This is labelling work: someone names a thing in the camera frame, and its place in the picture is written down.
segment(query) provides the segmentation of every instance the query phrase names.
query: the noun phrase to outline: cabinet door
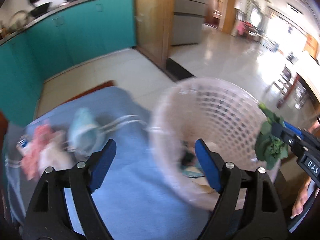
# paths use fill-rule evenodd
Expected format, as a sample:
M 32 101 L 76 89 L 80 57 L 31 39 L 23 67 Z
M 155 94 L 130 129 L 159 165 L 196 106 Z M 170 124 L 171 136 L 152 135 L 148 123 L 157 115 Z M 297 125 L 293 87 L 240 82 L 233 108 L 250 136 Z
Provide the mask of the cabinet door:
M 17 77 L 23 79 L 26 85 L 32 88 L 35 95 L 40 97 L 44 80 L 40 77 L 39 66 L 27 43 L 26 33 L 20 33 L 7 43 L 14 55 L 13 60 L 16 63 L 16 67 L 13 69 Z
M 90 1 L 59 13 L 59 29 L 75 65 L 104 54 L 98 10 L 96 1 Z
M 28 43 L 39 63 L 43 79 L 73 65 L 63 35 L 59 31 L 59 14 L 54 14 L 27 30 Z
M 16 125 L 32 122 L 38 97 L 30 84 L 17 71 L 9 44 L 0 47 L 0 108 L 4 116 Z
M 101 1 L 101 37 L 105 54 L 136 45 L 133 0 Z

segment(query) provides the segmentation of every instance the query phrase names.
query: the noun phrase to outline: pink cloth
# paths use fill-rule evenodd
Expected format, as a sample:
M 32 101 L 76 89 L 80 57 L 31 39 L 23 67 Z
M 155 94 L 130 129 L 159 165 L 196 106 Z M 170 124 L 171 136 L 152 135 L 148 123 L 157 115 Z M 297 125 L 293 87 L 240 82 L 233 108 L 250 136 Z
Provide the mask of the pink cloth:
M 238 32 L 239 32 L 240 35 L 243 35 L 244 30 L 245 30 L 244 22 L 240 21 L 240 22 L 238 23 L 237 30 L 238 30 Z
M 48 124 L 39 125 L 33 134 L 30 142 L 31 152 L 24 155 L 21 160 L 21 167 L 28 180 L 38 178 L 38 161 L 40 152 L 53 138 L 53 131 Z

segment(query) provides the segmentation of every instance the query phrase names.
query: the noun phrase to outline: blue cloth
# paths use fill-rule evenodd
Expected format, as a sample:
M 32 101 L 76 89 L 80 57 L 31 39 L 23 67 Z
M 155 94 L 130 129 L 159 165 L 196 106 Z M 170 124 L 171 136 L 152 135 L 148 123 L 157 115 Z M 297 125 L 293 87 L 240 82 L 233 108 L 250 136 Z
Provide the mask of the blue cloth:
M 36 126 L 46 119 L 54 130 L 66 131 L 80 107 L 89 108 L 101 126 L 125 115 L 137 116 L 124 121 L 139 119 L 149 123 L 149 111 L 134 103 L 124 90 L 109 87 L 58 106 L 28 125 L 26 132 L 33 134 Z M 143 122 L 130 122 L 106 134 L 106 142 L 109 138 L 115 140 L 117 153 L 102 186 L 92 194 L 100 216 L 115 240 L 196 239 L 209 213 L 186 203 L 164 182 L 153 160 L 146 129 Z M 11 142 L 16 143 L 20 134 L 16 131 L 13 136 L 16 140 Z M 21 158 L 13 148 L 11 146 L 12 152 L 8 152 L 9 157 Z M 35 183 L 26 181 L 23 173 L 17 172 L 20 169 L 15 169 L 13 173 L 12 169 L 7 167 L 7 173 L 12 178 L 9 183 L 19 190 L 9 193 L 12 199 L 17 195 L 22 198 L 22 209 L 27 209 Z M 65 193 L 74 230 L 83 233 L 71 190 L 65 189 Z M 21 207 L 14 206 L 13 209 L 21 210 Z

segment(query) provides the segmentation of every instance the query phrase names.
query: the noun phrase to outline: human hand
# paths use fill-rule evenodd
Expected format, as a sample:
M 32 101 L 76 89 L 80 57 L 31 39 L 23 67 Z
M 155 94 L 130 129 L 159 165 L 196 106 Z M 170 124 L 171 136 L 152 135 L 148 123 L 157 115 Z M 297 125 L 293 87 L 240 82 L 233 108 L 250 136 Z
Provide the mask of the human hand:
M 292 217 L 294 218 L 296 215 L 300 215 L 303 211 L 303 205 L 307 202 L 308 200 L 308 187 L 310 185 L 311 178 L 308 177 L 308 179 L 305 181 L 305 183 L 302 185 L 298 192 L 297 200 L 294 203 L 292 207 Z

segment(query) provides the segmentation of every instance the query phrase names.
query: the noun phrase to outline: pink plush toy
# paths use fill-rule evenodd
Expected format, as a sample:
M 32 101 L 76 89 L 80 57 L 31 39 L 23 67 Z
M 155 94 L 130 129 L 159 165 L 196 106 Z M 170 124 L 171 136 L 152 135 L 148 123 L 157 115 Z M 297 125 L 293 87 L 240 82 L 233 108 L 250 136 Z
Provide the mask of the pink plush toy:
M 53 138 L 53 131 L 49 124 L 39 125 L 33 134 L 33 139 L 28 146 L 29 152 L 21 160 L 21 167 L 27 179 L 39 178 L 38 161 L 40 152 Z

